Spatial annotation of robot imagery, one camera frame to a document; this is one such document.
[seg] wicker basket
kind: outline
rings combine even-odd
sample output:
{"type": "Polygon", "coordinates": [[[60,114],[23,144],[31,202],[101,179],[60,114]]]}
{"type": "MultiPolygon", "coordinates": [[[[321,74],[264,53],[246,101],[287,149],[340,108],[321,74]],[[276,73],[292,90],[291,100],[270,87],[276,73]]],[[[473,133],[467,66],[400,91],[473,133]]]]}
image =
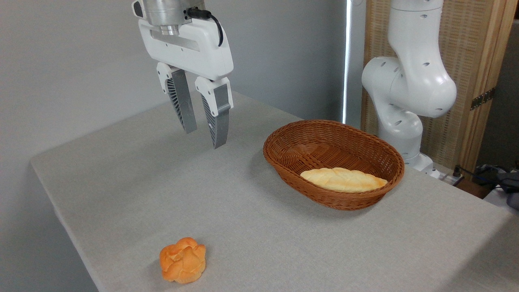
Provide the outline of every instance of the wicker basket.
{"type": "Polygon", "coordinates": [[[334,121],[307,120],[274,131],[263,146],[265,159],[288,185],[313,201],[338,210],[358,210],[382,199],[404,176],[402,156],[387,142],[334,121]],[[300,174],[314,168],[356,169],[388,183],[362,193],[319,187],[300,174]]]}

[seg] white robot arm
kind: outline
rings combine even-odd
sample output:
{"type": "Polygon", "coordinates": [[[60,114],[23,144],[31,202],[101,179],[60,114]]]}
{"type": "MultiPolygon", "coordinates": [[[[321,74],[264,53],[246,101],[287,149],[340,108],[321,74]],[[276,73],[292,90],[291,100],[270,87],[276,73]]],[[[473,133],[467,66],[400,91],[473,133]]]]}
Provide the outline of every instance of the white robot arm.
{"type": "Polygon", "coordinates": [[[185,71],[195,81],[214,148],[225,144],[229,110],[233,108],[229,79],[234,64],[225,31],[203,10],[203,0],[137,0],[133,13],[149,55],[159,61],[157,74],[186,133],[197,129],[185,71]]]}
{"type": "Polygon", "coordinates": [[[379,137],[406,164],[433,174],[420,153],[422,123],[417,115],[439,117],[456,100],[456,85],[440,56],[438,35],[443,0],[392,0],[389,44],[398,58],[372,59],[362,73],[379,120],[379,137]]]}

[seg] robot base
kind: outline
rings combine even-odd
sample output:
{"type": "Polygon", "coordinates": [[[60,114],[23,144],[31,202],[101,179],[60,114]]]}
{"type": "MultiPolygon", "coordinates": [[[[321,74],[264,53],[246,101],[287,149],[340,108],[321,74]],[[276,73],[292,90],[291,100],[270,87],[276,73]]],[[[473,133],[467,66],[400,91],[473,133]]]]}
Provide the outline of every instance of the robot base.
{"type": "Polygon", "coordinates": [[[432,159],[422,153],[420,153],[418,155],[418,159],[416,159],[414,157],[410,158],[410,159],[404,159],[404,163],[406,165],[412,166],[414,169],[421,171],[426,175],[430,175],[433,178],[440,177],[440,172],[434,168],[432,159]],[[409,162],[410,160],[416,160],[415,165],[410,165],[410,162],[409,162]]]}

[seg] bread loaf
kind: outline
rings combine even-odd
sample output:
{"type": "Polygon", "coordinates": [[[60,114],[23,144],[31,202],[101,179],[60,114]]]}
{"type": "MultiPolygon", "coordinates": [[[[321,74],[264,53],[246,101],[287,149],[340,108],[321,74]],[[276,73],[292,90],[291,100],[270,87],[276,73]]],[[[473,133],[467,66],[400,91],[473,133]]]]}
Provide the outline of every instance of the bread loaf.
{"type": "Polygon", "coordinates": [[[371,191],[385,186],[388,182],[359,170],[341,167],[307,170],[301,173],[301,176],[322,188],[348,193],[371,191]]]}
{"type": "Polygon", "coordinates": [[[194,282],[206,269],[206,247],[186,237],[163,248],[159,261],[164,280],[180,284],[194,282]]]}

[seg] white wall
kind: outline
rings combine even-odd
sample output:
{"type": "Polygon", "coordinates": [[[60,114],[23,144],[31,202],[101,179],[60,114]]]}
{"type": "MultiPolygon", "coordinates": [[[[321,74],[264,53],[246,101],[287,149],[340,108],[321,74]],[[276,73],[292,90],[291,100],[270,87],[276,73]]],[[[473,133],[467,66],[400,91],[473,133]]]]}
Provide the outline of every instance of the white wall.
{"type": "MultiPolygon", "coordinates": [[[[168,101],[130,4],[0,0],[0,291],[95,291],[29,159],[168,101]]],[[[340,119],[343,1],[206,7],[229,37],[234,90],[340,119]]]]}

